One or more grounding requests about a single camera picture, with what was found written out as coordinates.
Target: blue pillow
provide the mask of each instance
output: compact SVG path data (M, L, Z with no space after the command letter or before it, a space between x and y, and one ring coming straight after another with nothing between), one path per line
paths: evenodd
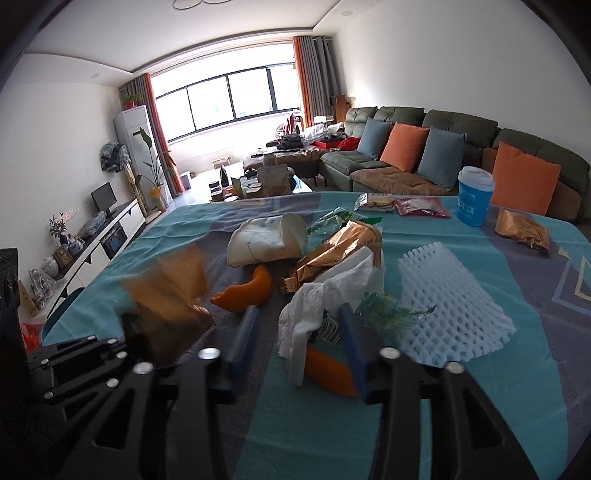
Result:
M462 169L466 138L466 134L431 127L417 173L449 192Z
M389 122L379 122L368 118L357 151L377 160L386 146L391 128L392 124Z

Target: white wall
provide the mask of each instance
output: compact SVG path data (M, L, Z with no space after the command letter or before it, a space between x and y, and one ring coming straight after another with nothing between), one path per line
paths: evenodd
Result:
M224 155L230 155L232 163L241 161L273 140L277 126L288 116L288 113L278 113L213 128L172 143L171 155L180 173L211 170L212 161Z
M79 208L76 233L96 209L90 192L111 182L118 203L131 200L124 174L100 169L100 149L116 141L114 87L77 83L7 86L0 93L0 248L18 247L19 275L50 256L48 219Z
M591 162L591 87L519 0L384 0L335 36L355 106L471 113Z

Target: snack bag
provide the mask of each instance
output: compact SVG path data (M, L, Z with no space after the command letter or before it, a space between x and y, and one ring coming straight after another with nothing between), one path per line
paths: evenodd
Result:
M389 193L362 193L355 202L355 210L393 212L396 209L395 198Z
M405 197L394 199L400 215L449 218L449 213L436 197Z

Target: blue plastic container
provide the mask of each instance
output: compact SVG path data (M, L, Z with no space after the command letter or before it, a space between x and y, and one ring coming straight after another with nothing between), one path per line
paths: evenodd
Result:
M486 220L495 181L490 173L477 167L464 167L457 178L460 188L456 216L468 225L481 226Z

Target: drawer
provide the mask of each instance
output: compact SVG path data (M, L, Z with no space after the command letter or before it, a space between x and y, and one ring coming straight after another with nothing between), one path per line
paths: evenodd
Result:
M109 265L109 257L102 245L98 245L93 252L84 260L82 266L76 272L76 276L87 287L96 276Z
M138 228L144 223L144 215L142 215L139 205L136 203L131 207L131 209L121 217L119 223L121 223L127 238L131 239Z
M78 290L78 288L82 288L85 285L82 283L82 281L78 278L78 275L74 275L70 281L68 282L68 285L66 285L62 291L61 291L61 295L60 298L57 299L57 302L55 302L54 306L51 307L51 310L49 312L49 315L51 315L56 308L59 307L59 305L62 304L62 302L66 299L66 297L68 295L70 295L74 290Z

